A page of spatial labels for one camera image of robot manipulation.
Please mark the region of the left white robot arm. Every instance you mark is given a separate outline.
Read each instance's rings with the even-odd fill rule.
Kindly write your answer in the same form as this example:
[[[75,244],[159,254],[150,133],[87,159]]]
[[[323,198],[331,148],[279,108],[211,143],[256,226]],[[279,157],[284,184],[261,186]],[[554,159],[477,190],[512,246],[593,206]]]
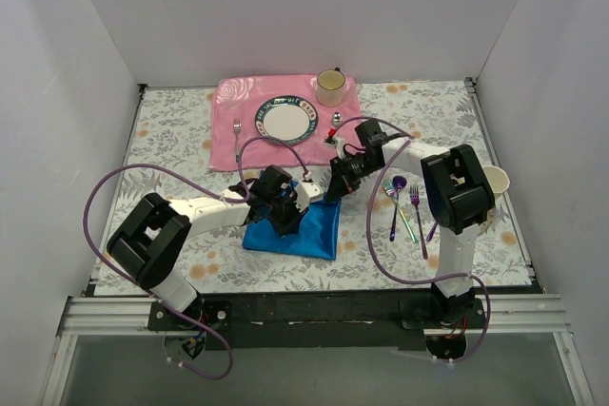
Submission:
[[[141,289],[170,306],[169,317],[179,328],[190,330],[201,322],[204,299],[176,267],[185,242],[263,220],[281,236],[296,234],[309,205],[323,195],[317,184],[294,184],[275,165],[225,189],[218,199],[170,201],[149,193],[110,237],[107,251]]]

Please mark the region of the iridescent purple spoon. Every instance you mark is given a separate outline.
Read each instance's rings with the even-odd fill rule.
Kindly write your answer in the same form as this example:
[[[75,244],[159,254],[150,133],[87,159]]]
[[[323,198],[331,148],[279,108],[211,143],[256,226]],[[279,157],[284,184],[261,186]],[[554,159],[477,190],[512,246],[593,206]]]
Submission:
[[[392,218],[392,224],[391,224],[391,229],[390,229],[390,234],[389,234],[389,240],[391,242],[393,242],[395,240],[396,237],[396,229],[397,229],[397,216],[398,216],[398,202],[399,202],[399,196],[400,196],[400,192],[401,190],[406,186],[407,184],[407,179],[402,176],[402,175],[396,175],[392,178],[392,186],[393,186],[393,196],[394,196],[394,201],[395,201],[395,208],[394,208],[394,213],[393,213],[393,218]]]

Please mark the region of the blue satin napkin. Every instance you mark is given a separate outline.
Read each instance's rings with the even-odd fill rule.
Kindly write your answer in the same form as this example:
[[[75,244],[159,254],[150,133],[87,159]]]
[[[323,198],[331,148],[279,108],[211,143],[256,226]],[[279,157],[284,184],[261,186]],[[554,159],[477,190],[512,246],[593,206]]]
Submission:
[[[280,236],[274,232],[269,221],[265,219],[267,203],[273,197],[281,195],[286,189],[295,190],[298,182],[281,178],[279,192],[265,200],[260,195],[257,185],[257,182],[264,180],[264,173],[246,180],[246,184],[252,191],[251,201],[255,204],[254,215],[259,220],[247,227],[243,248],[334,261],[337,257],[341,203],[327,203],[324,199],[311,203],[304,211],[299,232]]]

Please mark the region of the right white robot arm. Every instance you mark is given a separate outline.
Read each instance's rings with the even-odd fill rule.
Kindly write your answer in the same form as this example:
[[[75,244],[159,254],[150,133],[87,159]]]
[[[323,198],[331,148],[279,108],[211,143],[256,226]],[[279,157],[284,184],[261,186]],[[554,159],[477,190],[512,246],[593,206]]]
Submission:
[[[330,161],[331,179],[325,199],[336,202],[355,192],[363,178],[377,172],[373,193],[380,186],[386,170],[398,168],[423,179],[429,209],[439,226],[440,253],[436,276],[430,280],[403,280],[388,271],[383,273],[395,282],[430,285],[429,304],[423,317],[441,327],[452,327],[474,307],[472,274],[476,240],[495,197],[482,170],[476,152],[470,145],[451,148],[429,145],[398,129],[388,135],[384,123],[358,116],[355,127],[362,151],[349,153],[338,135],[350,121],[330,128],[324,142],[336,149]]]

